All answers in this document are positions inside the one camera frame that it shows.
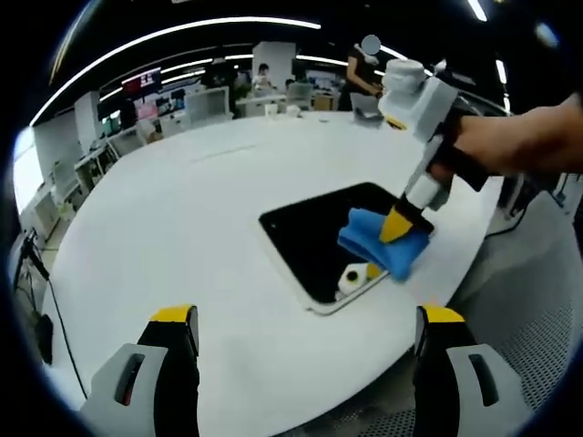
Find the computer monitor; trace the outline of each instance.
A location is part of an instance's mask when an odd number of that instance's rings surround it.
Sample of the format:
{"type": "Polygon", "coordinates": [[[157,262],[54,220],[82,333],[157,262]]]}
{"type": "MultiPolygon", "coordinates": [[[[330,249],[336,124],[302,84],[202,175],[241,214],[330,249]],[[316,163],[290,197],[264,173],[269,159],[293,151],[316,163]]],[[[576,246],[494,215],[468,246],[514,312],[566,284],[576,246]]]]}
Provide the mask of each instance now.
{"type": "Polygon", "coordinates": [[[121,82],[124,97],[137,100],[156,93],[162,87],[160,68],[140,73],[121,82]]]}
{"type": "Polygon", "coordinates": [[[293,59],[291,61],[291,73],[295,76],[296,82],[303,82],[306,80],[306,64],[300,59],[293,59]]]}
{"type": "Polygon", "coordinates": [[[184,98],[185,95],[185,91],[184,89],[177,89],[176,91],[172,91],[172,93],[170,94],[170,98],[172,99],[177,99],[177,98],[184,98]]]}

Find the office chair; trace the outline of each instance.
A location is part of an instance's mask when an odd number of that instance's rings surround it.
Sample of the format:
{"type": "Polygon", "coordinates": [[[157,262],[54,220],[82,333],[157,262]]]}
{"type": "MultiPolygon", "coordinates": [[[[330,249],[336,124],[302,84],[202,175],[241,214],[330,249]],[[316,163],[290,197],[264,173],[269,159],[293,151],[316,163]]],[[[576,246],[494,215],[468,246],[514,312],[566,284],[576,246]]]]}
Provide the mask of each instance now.
{"type": "Polygon", "coordinates": [[[287,104],[296,105],[302,110],[312,109],[312,84],[290,84],[287,92],[287,104]]]}

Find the wall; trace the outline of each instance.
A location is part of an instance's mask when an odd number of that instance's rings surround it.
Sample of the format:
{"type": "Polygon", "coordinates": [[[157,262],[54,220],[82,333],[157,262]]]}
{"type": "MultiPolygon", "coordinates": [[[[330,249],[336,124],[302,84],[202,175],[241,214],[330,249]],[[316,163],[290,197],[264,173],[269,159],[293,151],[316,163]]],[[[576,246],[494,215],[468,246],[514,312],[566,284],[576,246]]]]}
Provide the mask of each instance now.
{"type": "Polygon", "coordinates": [[[103,125],[97,116],[99,93],[90,91],[75,102],[75,119],[77,121],[77,133],[81,148],[88,153],[101,134],[103,125]]]}
{"type": "Polygon", "coordinates": [[[259,72],[260,64],[270,66],[271,83],[285,90],[285,81],[293,78],[292,61],[295,58],[294,43],[262,41],[253,48],[253,75],[259,72]]]}
{"type": "Polygon", "coordinates": [[[77,134],[75,111],[37,125],[33,127],[33,132],[38,164],[45,181],[48,181],[51,170],[58,160],[73,165],[83,156],[77,134]]]}

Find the office desk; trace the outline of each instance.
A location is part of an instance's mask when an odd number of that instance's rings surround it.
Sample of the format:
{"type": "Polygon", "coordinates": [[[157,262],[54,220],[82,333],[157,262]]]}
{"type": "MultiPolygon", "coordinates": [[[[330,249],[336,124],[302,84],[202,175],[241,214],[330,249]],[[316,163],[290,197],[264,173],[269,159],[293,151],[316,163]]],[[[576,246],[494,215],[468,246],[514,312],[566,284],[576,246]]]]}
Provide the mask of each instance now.
{"type": "MultiPolygon", "coordinates": [[[[502,179],[479,194],[455,179],[449,202],[427,211],[436,233],[413,276],[384,279],[326,317],[296,299],[298,284],[258,218],[364,181],[398,195],[422,151],[389,127],[356,126],[350,113],[311,112],[191,130],[120,159],[71,223],[52,271],[87,389],[160,307],[191,302],[199,307],[200,435],[283,432],[353,396],[413,345],[416,304],[450,300],[502,179]]],[[[44,310],[55,317],[50,298],[44,310]]],[[[78,407],[55,330],[50,373],[78,407]]]]}
{"type": "Polygon", "coordinates": [[[337,111],[340,93],[337,90],[314,89],[312,91],[312,107],[314,110],[337,111]],[[326,107],[326,99],[330,99],[331,107],[326,107]]]}
{"type": "Polygon", "coordinates": [[[128,155],[135,150],[146,146],[148,143],[142,129],[140,129],[138,125],[117,132],[111,137],[106,137],[106,141],[117,155],[117,158],[128,155]]]}
{"type": "Polygon", "coordinates": [[[236,106],[241,110],[243,117],[258,117],[265,115],[265,105],[278,104],[280,111],[283,110],[283,104],[287,100],[285,94],[274,94],[264,97],[243,98],[236,102],[236,106]]]}
{"type": "Polygon", "coordinates": [[[115,162],[117,160],[116,152],[111,148],[110,150],[107,149],[111,147],[107,142],[104,141],[104,144],[95,150],[88,153],[82,159],[75,164],[74,169],[75,173],[77,174],[77,181],[79,182],[79,186],[81,187],[83,194],[88,195],[91,190],[95,187],[96,183],[106,174],[107,168],[103,168],[100,162],[100,157],[104,153],[110,153],[110,160],[115,162]],[[95,161],[97,166],[97,171],[99,172],[98,179],[94,181],[93,176],[91,175],[91,164],[95,161]]]}

